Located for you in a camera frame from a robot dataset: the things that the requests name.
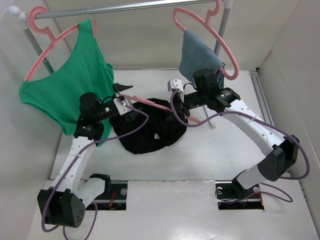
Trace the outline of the pink plastic hanger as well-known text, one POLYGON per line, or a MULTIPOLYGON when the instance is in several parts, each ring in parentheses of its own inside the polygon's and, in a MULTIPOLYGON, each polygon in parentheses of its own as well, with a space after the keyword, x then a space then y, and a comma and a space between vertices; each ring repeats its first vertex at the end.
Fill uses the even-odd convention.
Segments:
MULTIPOLYGON (((127 95, 127 94, 123 94, 121 93, 120 94, 121 96, 124 96, 125 99, 128 99, 128 100, 132 100, 132 101, 136 101, 136 102, 139 102, 139 103, 143 103, 143 104, 146 104, 146 105, 149 105, 149 106, 152 106, 152 107, 155 107, 155 108, 159 108, 159 109, 162 109, 162 110, 166 110, 166 111, 172 111, 169 107, 166 107, 164 105, 160 105, 160 104, 157 104, 155 103, 154 101, 151 101, 151 100, 148 100, 148 99, 145 99, 145 98, 142 98, 140 96, 130 96, 130 95, 127 95)), ((201 121, 195 117, 193 117, 192 115, 190 116, 186 116, 185 117, 194 122, 194 123, 197 123, 199 124, 201 121)))

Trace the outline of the black t shirt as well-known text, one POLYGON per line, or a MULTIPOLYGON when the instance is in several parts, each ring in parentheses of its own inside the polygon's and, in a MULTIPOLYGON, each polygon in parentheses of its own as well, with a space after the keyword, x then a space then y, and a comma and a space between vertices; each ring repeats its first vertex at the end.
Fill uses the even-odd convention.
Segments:
MULTIPOLYGON (((167 100, 158 98, 148 100, 170 108, 167 100)), ((187 130, 187 127, 168 110, 140 102, 135 102, 133 107, 146 113, 149 119, 140 130, 119 139, 125 150, 132 154, 146 154, 169 147, 175 144, 187 130)), ((115 134, 121 136, 139 127, 145 119, 144 115, 137 113, 131 121, 127 121, 124 116, 114 116, 109 119, 109 122, 115 134)))

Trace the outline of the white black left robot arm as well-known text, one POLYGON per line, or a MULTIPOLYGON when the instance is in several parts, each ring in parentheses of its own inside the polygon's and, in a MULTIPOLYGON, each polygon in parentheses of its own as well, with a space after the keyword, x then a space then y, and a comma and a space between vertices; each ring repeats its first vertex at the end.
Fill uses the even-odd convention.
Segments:
POLYGON ((57 177, 48 189, 38 193, 37 202, 41 212, 41 227, 49 232, 46 225, 78 228, 84 219, 86 208, 96 197, 107 198, 111 194, 110 178, 93 174, 80 185, 87 163, 103 143, 105 130, 103 121, 114 116, 132 116, 133 104, 121 95, 130 89, 129 85, 115 83, 113 95, 101 100, 93 92, 86 92, 79 98, 79 117, 73 134, 69 154, 57 177))

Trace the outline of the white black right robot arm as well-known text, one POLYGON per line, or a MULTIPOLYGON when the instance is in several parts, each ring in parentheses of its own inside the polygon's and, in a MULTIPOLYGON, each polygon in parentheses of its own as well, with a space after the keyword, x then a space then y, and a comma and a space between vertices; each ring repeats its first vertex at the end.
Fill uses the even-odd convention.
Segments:
POLYGON ((221 87, 217 77, 207 68, 196 71, 193 74, 195 91, 189 94, 185 93, 181 80, 169 80, 168 90, 172 93, 170 106, 181 123, 192 109, 207 106, 217 116, 237 126, 259 147, 265 158, 243 170, 231 182, 232 198, 239 199, 264 181, 280 179, 296 163, 300 143, 294 135, 284 133, 255 115, 234 90, 221 87))

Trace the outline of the blue denim shorts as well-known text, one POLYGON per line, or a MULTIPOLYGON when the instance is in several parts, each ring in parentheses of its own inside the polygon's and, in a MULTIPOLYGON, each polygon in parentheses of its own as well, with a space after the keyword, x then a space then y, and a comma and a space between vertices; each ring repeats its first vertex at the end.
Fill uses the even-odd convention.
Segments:
POLYGON ((224 63, 199 36, 191 30, 184 32, 178 70, 188 81, 196 86, 193 74, 202 69, 210 69, 214 73, 218 72, 216 81, 223 88, 225 76, 220 72, 220 67, 224 66, 224 63))

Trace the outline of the green tank top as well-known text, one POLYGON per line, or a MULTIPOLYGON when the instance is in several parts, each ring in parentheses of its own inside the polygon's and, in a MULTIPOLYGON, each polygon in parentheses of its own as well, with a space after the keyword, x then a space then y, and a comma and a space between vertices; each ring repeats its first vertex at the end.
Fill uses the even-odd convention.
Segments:
POLYGON ((91 20, 78 25, 77 41, 68 60, 53 74, 24 81, 19 89, 21 103, 47 115, 65 135, 75 133, 83 94, 95 93, 101 100, 114 94, 113 66, 99 48, 91 20))

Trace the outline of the metal clothes rack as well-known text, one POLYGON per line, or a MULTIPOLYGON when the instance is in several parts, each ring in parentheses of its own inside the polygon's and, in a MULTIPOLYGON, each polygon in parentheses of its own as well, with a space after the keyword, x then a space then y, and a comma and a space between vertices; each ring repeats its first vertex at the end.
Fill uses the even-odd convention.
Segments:
POLYGON ((216 55, 219 54, 220 48, 223 48, 227 54, 229 60, 232 63, 234 73, 230 75, 227 73, 224 66, 220 67, 221 73, 224 77, 230 81, 235 80, 239 76, 240 68, 237 63, 235 56, 232 51, 223 40, 223 34, 225 32, 226 24, 228 21, 230 9, 233 6, 232 0, 224 0, 224 9, 220 22, 219 31, 215 31, 214 28, 210 25, 211 18, 216 16, 221 9, 221 0, 215 1, 214 9, 208 9, 205 15, 205 19, 202 19, 196 13, 180 7, 182 5, 194 5, 207 3, 206 0, 157 0, 157 1, 145 1, 145 2, 136 2, 136 3, 126 3, 126 4, 116 4, 116 5, 106 5, 106 6, 88 6, 86 8, 79 9, 70 9, 70 10, 55 10, 49 11, 44 6, 35 6, 29 12, 23 12, 21 9, 15 5, 8 7, 9 13, 17 19, 20 24, 20 28, 24 32, 28 41, 32 45, 33 49, 38 55, 38 59, 35 61, 34 66, 31 67, 30 72, 27 74, 26 79, 30 80, 35 74, 36 70, 39 68, 40 64, 44 64, 46 70, 49 74, 54 73, 54 69, 50 62, 47 59, 49 52, 63 39, 65 39, 69 34, 77 30, 78 25, 74 25, 67 30, 60 33, 58 36, 54 36, 51 29, 46 26, 44 28, 39 28, 36 26, 35 20, 40 19, 52 19, 52 18, 61 18, 61 17, 71 17, 71 16, 81 16, 81 15, 95 15, 95 14, 104 14, 112 12, 123 12, 123 11, 132 11, 140 9, 151 9, 151 8, 160 8, 160 7, 170 7, 175 6, 173 10, 172 18, 174 24, 182 31, 185 31, 186 28, 178 21, 177 14, 183 13, 192 19, 196 20, 204 28, 206 28, 212 36, 216 39, 216 44, 214 52, 216 55))

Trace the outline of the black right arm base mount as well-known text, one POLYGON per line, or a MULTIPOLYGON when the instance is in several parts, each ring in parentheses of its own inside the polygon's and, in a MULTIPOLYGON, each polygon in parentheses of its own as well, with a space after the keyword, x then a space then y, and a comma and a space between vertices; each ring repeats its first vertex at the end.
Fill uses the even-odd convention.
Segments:
POLYGON ((259 184, 249 189, 236 186, 231 180, 217 180, 214 195, 219 210, 264 210, 259 184))

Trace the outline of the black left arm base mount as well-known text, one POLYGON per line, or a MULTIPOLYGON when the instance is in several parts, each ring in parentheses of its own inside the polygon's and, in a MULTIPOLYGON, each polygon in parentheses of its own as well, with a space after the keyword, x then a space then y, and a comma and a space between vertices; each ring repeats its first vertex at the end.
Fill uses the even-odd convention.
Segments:
POLYGON ((105 189, 105 181, 97 178, 90 178, 83 182, 76 196, 86 206, 87 211, 94 211, 95 206, 100 211, 122 211, 127 207, 127 181, 109 181, 105 189))

